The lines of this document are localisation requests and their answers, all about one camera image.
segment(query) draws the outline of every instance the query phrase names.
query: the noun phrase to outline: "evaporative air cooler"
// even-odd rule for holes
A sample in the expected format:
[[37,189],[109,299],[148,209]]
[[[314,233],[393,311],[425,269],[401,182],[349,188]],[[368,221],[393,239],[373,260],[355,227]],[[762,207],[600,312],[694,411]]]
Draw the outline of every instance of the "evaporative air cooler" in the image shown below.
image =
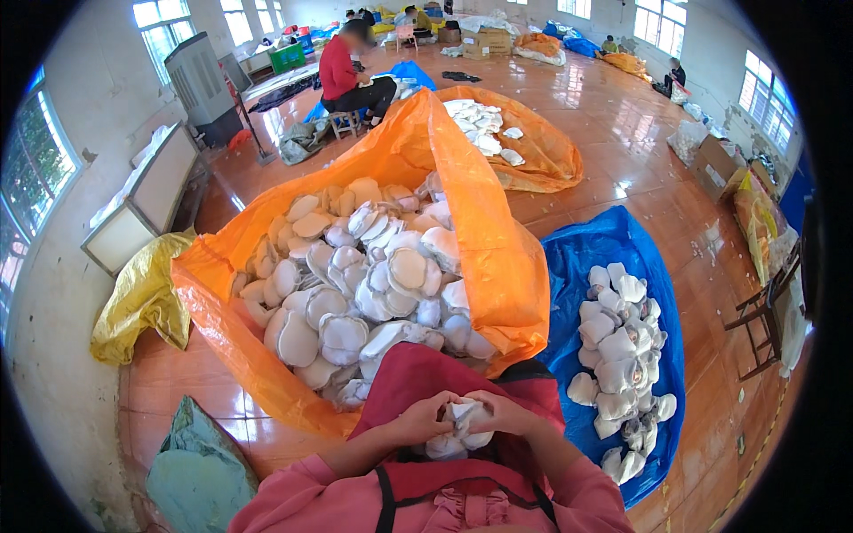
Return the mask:
[[163,63],[187,111],[189,125],[205,134],[207,146],[227,146],[243,129],[243,123],[219,70],[207,32],[180,43]]

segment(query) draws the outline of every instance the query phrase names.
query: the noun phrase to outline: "apron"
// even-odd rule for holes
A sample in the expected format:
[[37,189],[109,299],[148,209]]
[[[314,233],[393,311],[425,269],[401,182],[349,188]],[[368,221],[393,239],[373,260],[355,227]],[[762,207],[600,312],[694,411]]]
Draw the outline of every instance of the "apron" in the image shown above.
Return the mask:
[[[511,398],[548,419],[560,433],[566,428],[556,378],[541,363],[516,363],[501,378],[489,381],[432,348],[399,343],[382,360],[362,417],[349,438],[396,419],[412,403],[441,391],[464,396],[480,389]],[[376,467],[376,475],[382,489],[377,532],[391,533],[398,508],[432,498],[446,488],[463,495],[501,490],[515,506],[541,508],[556,526],[549,498],[553,491],[533,459],[530,445],[515,435],[496,432],[487,446],[458,461],[431,461],[411,449],[400,449]]]

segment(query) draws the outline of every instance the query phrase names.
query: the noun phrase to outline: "green sack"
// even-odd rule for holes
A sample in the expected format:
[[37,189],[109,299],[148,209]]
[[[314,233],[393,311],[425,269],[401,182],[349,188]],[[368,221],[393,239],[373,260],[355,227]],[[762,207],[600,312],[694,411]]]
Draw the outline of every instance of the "green sack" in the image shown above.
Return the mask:
[[258,477],[195,401],[183,397],[145,478],[148,497],[175,531],[225,531],[258,493]]

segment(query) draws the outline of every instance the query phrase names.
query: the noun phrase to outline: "hand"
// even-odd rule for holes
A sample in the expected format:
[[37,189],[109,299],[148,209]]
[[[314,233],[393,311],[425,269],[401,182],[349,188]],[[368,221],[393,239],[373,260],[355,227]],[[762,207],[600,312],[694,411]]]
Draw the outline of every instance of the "hand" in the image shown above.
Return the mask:
[[465,397],[482,402],[492,413],[488,420],[472,422],[470,433],[504,432],[526,437],[541,420],[511,399],[488,391],[469,392]]
[[440,422],[446,403],[459,403],[459,395],[442,391],[426,400],[412,403],[403,414],[385,424],[397,446],[423,444],[433,437],[453,431],[453,422]]

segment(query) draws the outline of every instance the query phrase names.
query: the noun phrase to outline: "worker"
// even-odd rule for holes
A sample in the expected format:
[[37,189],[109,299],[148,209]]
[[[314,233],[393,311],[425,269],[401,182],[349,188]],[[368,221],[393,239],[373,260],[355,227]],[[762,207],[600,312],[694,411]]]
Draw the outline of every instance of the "worker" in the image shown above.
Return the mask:
[[365,8],[361,8],[358,10],[358,16],[360,16],[362,20],[366,20],[371,26],[376,24],[376,19],[373,17],[373,13],[371,13]]
[[669,98],[672,96],[672,80],[677,81],[682,87],[688,81],[682,63],[675,57],[670,58],[670,73],[664,76],[664,82],[652,84],[652,88]]
[[[460,396],[491,417],[467,459],[430,461],[414,448],[452,432],[441,420]],[[385,355],[352,434],[270,474],[231,520],[256,531],[632,531],[617,485],[563,438],[557,382],[540,362],[494,382],[424,345]]]
[[371,80],[364,72],[353,69],[351,57],[360,56],[375,45],[373,29],[366,20],[356,18],[340,28],[320,56],[322,106],[330,113],[366,107],[369,129],[379,125],[397,92],[397,84],[390,77]]
[[619,45],[613,41],[613,35],[608,35],[607,40],[601,43],[601,55],[618,54]]
[[432,37],[432,21],[429,20],[429,16],[426,13],[420,11],[415,6],[408,6],[406,8],[406,18],[415,24],[416,39]]

